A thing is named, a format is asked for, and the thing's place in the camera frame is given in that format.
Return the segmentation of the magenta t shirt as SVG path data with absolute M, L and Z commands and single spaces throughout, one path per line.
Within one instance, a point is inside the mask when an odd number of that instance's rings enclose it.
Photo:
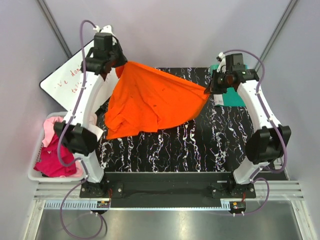
M 42 147 L 40 152 L 40 162 L 34 166 L 34 170 L 43 173 L 47 177 L 68 177 L 77 172 L 76 163 L 70 166 L 63 166 L 58 158 L 59 138 L 55 134 L 47 147 Z

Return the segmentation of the orange t shirt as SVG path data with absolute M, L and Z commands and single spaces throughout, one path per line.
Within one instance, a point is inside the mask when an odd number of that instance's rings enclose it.
M 115 72 L 118 83 L 104 115 L 107 140 L 182 125 L 195 119 L 209 98 L 203 86 L 134 61 Z

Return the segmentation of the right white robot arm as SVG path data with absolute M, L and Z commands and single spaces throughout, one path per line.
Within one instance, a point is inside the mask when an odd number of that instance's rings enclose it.
M 204 93 L 213 96 L 214 103 L 224 105 L 223 96 L 233 89 L 242 99 L 251 118 L 254 134 L 245 144 L 245 158 L 233 170 L 227 182 L 227 192 L 232 198 L 239 198 L 256 176 L 275 160 L 282 160 L 282 167 L 275 170 L 278 174 L 285 170 L 288 161 L 287 145 L 292 131 L 282 125 L 272 112 L 262 91 L 264 75 L 259 76 L 255 69 L 244 64 L 245 50 L 233 49 L 220 52 L 219 65 L 212 71 L 211 79 Z

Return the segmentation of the white t shirt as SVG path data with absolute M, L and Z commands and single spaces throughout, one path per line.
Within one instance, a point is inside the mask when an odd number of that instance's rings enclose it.
M 98 120 L 97 115 L 95 113 L 92 113 L 89 117 L 88 130 L 94 133 L 96 135 L 97 141 L 99 141 L 104 131 L 97 126 L 97 120 Z

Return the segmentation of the white plastic laundry basket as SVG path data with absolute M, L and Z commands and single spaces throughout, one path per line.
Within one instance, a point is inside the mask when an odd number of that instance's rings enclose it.
M 46 119 L 48 119 L 50 117 L 63 117 L 64 118 L 65 115 L 66 115 L 65 112 L 54 112 L 54 113 L 51 113 L 50 115 L 48 115 Z M 70 175 L 68 177 L 66 177 L 66 176 L 48 177 L 48 176 L 44 175 L 42 172 L 34 170 L 35 164 L 37 162 L 40 162 L 40 154 L 41 154 L 42 147 L 44 146 L 42 143 L 42 141 L 44 139 L 44 135 L 45 135 L 44 128 L 42 127 L 42 130 L 40 131 L 37 147 L 33 153 L 30 168 L 28 170 L 28 178 L 32 181 L 46 182 L 46 183 L 50 183 L 50 182 L 63 183 L 63 182 L 75 182 L 75 181 L 82 180 L 84 178 L 84 170 L 83 170 L 81 163 L 78 161 L 75 162 L 76 173 L 73 175 Z

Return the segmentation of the light pink t shirt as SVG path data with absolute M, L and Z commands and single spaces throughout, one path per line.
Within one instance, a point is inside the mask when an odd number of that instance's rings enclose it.
M 44 130 L 44 138 L 42 140 L 42 144 L 44 147 L 48 147 L 49 144 L 51 143 L 54 135 L 55 135 L 55 131 L 54 131 L 54 124 L 56 122 L 62 122 L 63 121 L 63 117 L 61 116 L 52 116 L 47 118 L 44 123 L 43 123 L 43 130 Z

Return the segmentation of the black marble pattern mat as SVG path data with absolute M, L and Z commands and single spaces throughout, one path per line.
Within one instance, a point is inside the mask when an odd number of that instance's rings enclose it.
M 230 172 L 253 133 L 245 107 L 216 106 L 210 98 L 193 120 L 135 136 L 103 135 L 95 152 L 105 172 Z

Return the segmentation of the green book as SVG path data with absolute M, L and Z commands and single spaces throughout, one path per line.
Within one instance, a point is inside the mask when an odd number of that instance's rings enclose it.
M 214 73 L 217 71 L 219 64 L 213 64 L 210 66 L 210 83 L 208 89 L 212 94 L 213 91 L 213 77 Z M 239 94 L 233 89 L 228 88 L 226 93 L 214 94 L 213 102 L 215 107 L 245 107 L 245 103 Z

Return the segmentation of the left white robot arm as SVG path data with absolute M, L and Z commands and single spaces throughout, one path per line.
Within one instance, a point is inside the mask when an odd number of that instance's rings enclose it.
M 103 130 L 90 122 L 90 118 L 106 102 L 118 83 L 116 68 L 123 66 L 127 59 L 112 27 L 95 26 L 92 46 L 81 49 L 81 82 L 71 109 L 62 122 L 54 124 L 59 137 L 57 156 L 64 167 L 70 164 L 62 159 L 62 148 L 66 148 L 80 162 L 84 171 L 84 180 L 93 183 L 90 192 L 97 198 L 108 193 L 108 186 L 102 182 L 104 171 L 100 167 L 96 148 Z

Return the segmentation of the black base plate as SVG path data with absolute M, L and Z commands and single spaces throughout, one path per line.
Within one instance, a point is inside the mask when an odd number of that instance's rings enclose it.
M 214 198 L 256 197 L 252 183 L 234 188 L 229 172 L 108 172 L 100 183 L 83 183 L 81 198 L 129 198 L 133 195 L 202 195 Z

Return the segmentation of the white whiteboard with red writing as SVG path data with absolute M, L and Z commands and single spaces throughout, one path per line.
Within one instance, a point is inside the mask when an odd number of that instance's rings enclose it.
M 40 88 L 49 94 L 66 111 L 74 109 L 78 97 L 78 88 L 82 85 L 81 63 L 82 52 L 78 51 L 63 65 L 40 82 Z M 114 69 L 107 75 L 94 101 L 93 111 L 96 112 L 111 96 L 118 77 Z

